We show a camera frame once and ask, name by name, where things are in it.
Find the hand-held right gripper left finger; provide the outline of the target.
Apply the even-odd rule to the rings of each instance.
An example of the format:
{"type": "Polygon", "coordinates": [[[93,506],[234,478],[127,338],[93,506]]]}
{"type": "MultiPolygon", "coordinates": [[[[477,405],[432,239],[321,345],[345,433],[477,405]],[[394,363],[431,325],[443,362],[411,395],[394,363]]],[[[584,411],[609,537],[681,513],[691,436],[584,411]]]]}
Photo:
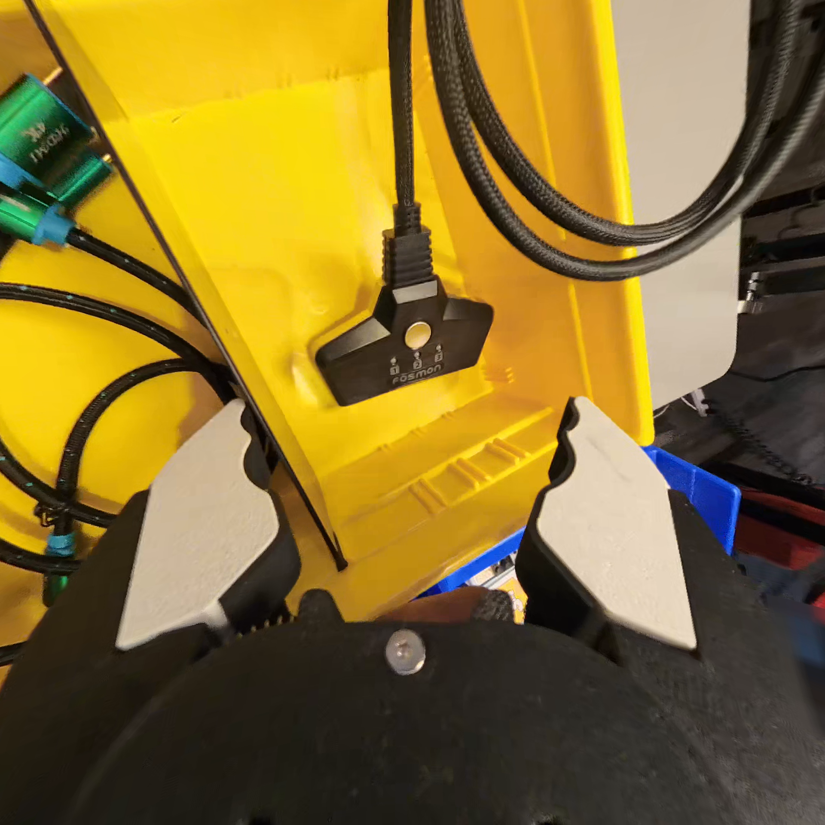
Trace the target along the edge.
{"type": "Polygon", "coordinates": [[[232,400],[152,482],[118,650],[196,625],[224,641],[283,613],[301,561],[254,425],[232,400]]]}

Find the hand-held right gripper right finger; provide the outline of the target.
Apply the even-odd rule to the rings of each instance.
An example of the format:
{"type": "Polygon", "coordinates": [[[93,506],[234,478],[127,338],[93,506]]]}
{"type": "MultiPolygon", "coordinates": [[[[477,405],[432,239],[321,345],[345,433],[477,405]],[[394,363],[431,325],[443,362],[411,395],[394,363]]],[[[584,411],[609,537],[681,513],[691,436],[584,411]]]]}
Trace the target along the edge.
{"type": "Polygon", "coordinates": [[[516,553],[524,622],[592,645],[620,626],[697,646],[670,487],[589,398],[571,397],[516,553]]]}

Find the blue plastic bin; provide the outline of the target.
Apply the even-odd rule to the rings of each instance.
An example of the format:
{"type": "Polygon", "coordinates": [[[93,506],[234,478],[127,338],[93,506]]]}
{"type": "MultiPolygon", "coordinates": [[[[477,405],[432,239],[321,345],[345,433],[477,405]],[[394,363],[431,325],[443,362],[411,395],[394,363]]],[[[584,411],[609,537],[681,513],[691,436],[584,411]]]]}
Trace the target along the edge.
{"type": "MultiPolygon", "coordinates": [[[[686,495],[691,505],[706,522],[715,538],[728,555],[733,554],[741,492],[735,485],[691,464],[656,446],[645,446],[643,451],[657,467],[668,485],[686,495]]],[[[525,532],[521,528],[503,541],[494,544],[463,567],[451,572],[422,592],[419,597],[449,593],[469,585],[473,578],[514,557],[525,532]]]]}

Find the yellow plastic bin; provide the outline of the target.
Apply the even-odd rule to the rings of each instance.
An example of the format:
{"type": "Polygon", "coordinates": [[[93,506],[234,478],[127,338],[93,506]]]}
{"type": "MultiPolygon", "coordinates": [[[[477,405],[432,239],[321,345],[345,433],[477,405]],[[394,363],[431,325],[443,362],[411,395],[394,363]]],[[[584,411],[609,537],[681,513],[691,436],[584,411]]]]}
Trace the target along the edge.
{"type": "MultiPolygon", "coordinates": [[[[632,216],[611,2],[464,2],[492,97],[570,200],[632,216]]],[[[15,244],[2,282],[90,296],[231,362],[283,455],[273,479],[300,594],[384,613],[508,538],[548,481],[572,396],[654,439],[639,280],[578,283],[493,227],[441,116],[413,10],[416,194],[448,293],[494,309],[480,361],[340,407],[315,352],[371,313],[395,200],[388,2],[2,2],[2,87],[59,60],[120,174],[78,211],[92,235],[182,275],[213,333],[72,249],[15,244]]],[[[81,411],[171,353],[71,310],[2,300],[2,439],[53,483],[81,411]]],[[[118,512],[220,410],[198,375],[151,379],[95,427],[81,502],[118,512]]]]}

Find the person's right hand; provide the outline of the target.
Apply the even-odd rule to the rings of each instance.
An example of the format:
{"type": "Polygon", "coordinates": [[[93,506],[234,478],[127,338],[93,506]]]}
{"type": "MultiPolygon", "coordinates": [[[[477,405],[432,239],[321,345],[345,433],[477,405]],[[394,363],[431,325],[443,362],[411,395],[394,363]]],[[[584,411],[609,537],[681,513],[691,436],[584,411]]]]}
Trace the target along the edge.
{"type": "Polygon", "coordinates": [[[376,618],[394,624],[461,624],[470,621],[486,604],[489,591],[462,587],[449,593],[425,596],[376,618]]]}

